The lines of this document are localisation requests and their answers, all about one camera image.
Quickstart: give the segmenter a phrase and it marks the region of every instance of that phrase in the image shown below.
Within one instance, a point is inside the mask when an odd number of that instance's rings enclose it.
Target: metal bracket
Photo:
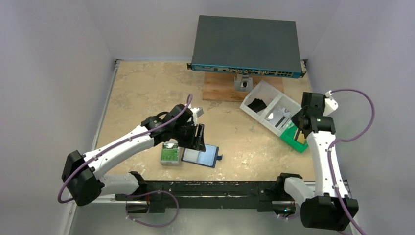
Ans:
[[[241,80],[238,80],[238,75],[234,78],[235,91],[237,92],[250,92],[254,88],[253,80],[248,75],[242,75]]]

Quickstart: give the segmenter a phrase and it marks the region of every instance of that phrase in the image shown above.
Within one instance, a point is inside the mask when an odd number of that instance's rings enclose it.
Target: wooden board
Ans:
[[[234,86],[235,74],[221,72],[205,72],[203,83],[203,100],[242,102],[249,92],[237,92]],[[273,87],[284,92],[281,77],[253,76],[254,87],[265,80]]]

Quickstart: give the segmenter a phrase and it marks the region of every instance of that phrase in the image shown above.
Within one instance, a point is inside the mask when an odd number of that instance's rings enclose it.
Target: small box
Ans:
[[[267,107],[257,113],[254,112],[248,107],[254,99],[261,99]],[[258,83],[245,97],[240,108],[274,134],[281,137],[298,152],[302,153],[308,147],[307,142],[303,144],[294,140],[297,127],[291,121],[291,117],[301,109],[300,104],[266,81],[262,80]]]
[[[168,141],[163,143],[161,149],[160,164],[162,165],[179,165],[179,145],[177,141]]]

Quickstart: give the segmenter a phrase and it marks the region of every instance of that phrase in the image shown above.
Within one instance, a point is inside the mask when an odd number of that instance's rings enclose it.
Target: white wall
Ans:
[[[193,55],[199,15],[297,22],[301,58],[308,58],[340,0],[85,0],[113,56],[185,59]]]
[[[113,61],[82,0],[0,4],[0,234],[55,235],[69,152],[90,148]]]
[[[313,91],[356,88],[376,106],[372,128],[338,145],[340,168],[368,234],[414,234],[415,1],[343,0],[308,62]],[[338,136],[367,124],[369,105],[335,95]]]

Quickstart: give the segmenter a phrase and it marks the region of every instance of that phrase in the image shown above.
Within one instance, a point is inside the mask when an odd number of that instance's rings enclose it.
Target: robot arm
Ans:
[[[180,112],[182,114],[172,121]],[[131,156],[170,139],[177,140],[180,147],[205,151],[204,125],[195,123],[202,113],[202,109],[189,109],[179,104],[170,112],[148,117],[140,126],[102,148],[84,155],[76,150],[67,157],[62,180],[65,182],[82,164],[88,163],[67,183],[77,205],[86,205],[107,194],[130,195],[138,189],[136,176],[130,173],[108,175],[107,172]]]
[[[343,200],[352,216],[358,211],[357,201],[348,197],[348,191],[342,182],[335,147],[329,145],[336,139],[333,118],[327,117],[338,107],[326,94],[304,93],[301,110],[292,117],[294,125],[302,131],[311,149],[316,177],[315,191],[307,187],[298,177],[287,177],[284,191],[293,197],[300,206],[300,216],[307,228],[319,228],[343,231],[349,224],[339,200]],[[332,165],[329,164],[327,152],[331,151]],[[333,184],[330,168],[333,168],[337,182]],[[334,188],[338,188],[341,198]]]

